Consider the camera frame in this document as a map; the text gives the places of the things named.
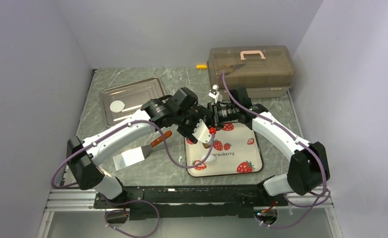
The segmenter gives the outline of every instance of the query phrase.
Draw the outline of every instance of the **tabletop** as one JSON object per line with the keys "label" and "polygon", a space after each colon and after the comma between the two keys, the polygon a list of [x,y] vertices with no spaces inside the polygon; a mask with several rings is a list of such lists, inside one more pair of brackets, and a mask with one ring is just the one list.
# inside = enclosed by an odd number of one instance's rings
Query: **tabletop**
{"label": "tabletop", "polygon": [[[100,68],[93,75],[77,136],[84,139],[107,129],[99,96],[102,90],[151,77],[158,77],[161,80],[167,94],[175,93],[180,87],[187,87],[198,95],[201,105],[206,106],[209,101],[207,95],[210,82],[206,69],[185,67]],[[279,98],[253,99],[252,103],[262,104],[283,125],[294,133],[300,134],[297,118],[288,93]],[[173,135],[166,140],[170,153],[173,158],[176,160],[180,158],[179,162],[186,165],[184,138],[176,132],[176,126],[164,128],[164,131],[169,129],[173,132]],[[158,136],[158,132],[155,132],[141,137],[116,151],[114,156],[125,150],[149,144]],[[257,134],[257,138],[264,161],[264,169],[258,173],[195,178],[189,175],[186,169],[179,168],[170,161],[163,143],[154,147],[144,161],[135,165],[116,171],[111,157],[105,160],[102,168],[112,176],[119,178],[125,186],[257,184],[270,176],[287,173],[289,163],[287,158],[265,137]],[[65,183],[75,181],[72,173],[66,173],[64,176]]]}

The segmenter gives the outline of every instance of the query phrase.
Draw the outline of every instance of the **red strawberry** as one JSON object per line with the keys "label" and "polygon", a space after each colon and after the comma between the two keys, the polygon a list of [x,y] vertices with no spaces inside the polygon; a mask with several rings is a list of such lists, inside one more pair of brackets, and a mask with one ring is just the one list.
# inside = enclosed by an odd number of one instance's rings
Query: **red strawberry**
{"label": "red strawberry", "polygon": [[234,129],[233,123],[226,123],[222,128],[222,130],[227,130],[227,131],[233,130],[233,129]]}
{"label": "red strawberry", "polygon": [[188,142],[188,144],[190,145],[193,145],[194,143],[192,143],[192,141],[190,141],[188,138],[186,138],[186,142]]}
{"label": "red strawberry", "polygon": [[[192,165],[198,164],[200,162],[201,162],[201,160],[196,160],[196,161],[192,162]],[[201,164],[201,165],[198,165],[197,167],[194,167],[194,169],[196,169],[196,170],[203,170],[206,168],[207,168],[206,164]]]}
{"label": "red strawberry", "polygon": [[229,150],[231,146],[232,146],[231,144],[226,143],[226,144],[224,144],[223,149],[224,150]]}
{"label": "red strawberry", "polygon": [[254,171],[255,168],[254,166],[252,165],[252,162],[249,162],[249,161],[245,161],[245,162],[242,162],[236,169],[236,172],[238,173],[251,173],[252,171]]}
{"label": "red strawberry", "polygon": [[248,140],[248,145],[253,145],[255,143],[255,139],[254,138],[249,138]]}
{"label": "red strawberry", "polygon": [[218,150],[218,151],[222,151],[223,150],[223,144],[221,141],[219,140],[214,140],[214,144],[213,144],[213,147]]}

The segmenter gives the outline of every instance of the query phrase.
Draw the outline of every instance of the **orange handle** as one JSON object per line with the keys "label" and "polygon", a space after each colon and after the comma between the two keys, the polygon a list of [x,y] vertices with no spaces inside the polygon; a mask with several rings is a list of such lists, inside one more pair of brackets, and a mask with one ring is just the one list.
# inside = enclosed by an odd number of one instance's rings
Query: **orange handle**
{"label": "orange handle", "polygon": [[[168,139],[170,136],[172,135],[172,131],[171,130],[168,130],[165,132],[165,138]],[[160,142],[163,141],[163,138],[162,136],[159,136],[157,139],[155,139],[152,143],[150,143],[150,145],[152,147],[155,147],[156,145],[160,144]]]}

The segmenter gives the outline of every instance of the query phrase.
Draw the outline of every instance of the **utensil handle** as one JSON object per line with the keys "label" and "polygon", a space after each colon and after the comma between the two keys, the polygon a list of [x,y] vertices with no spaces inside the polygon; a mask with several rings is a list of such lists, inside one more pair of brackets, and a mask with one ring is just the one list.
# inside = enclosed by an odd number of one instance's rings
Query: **utensil handle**
{"label": "utensil handle", "polygon": [[[168,139],[170,136],[172,135],[172,131],[171,130],[168,130],[165,132],[165,138]],[[162,136],[159,136],[157,139],[155,139],[152,143],[150,143],[150,145],[152,147],[155,147],[156,145],[160,144],[160,142],[163,141],[163,138]]]}
{"label": "utensil handle", "polygon": [[245,60],[245,55],[259,54],[262,60],[265,60],[264,53],[262,51],[242,51],[240,52],[240,60]]}

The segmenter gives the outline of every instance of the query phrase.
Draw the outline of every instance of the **tray with strawberry print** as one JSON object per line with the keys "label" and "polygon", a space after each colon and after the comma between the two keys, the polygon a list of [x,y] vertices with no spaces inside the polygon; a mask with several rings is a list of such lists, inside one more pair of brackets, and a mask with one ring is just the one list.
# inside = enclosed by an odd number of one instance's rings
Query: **tray with strawberry print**
{"label": "tray with strawberry print", "polygon": [[[208,150],[185,139],[188,165],[199,163]],[[226,123],[217,132],[211,154],[215,161],[187,169],[188,173],[194,177],[250,174],[264,167],[255,132],[241,123]]]}

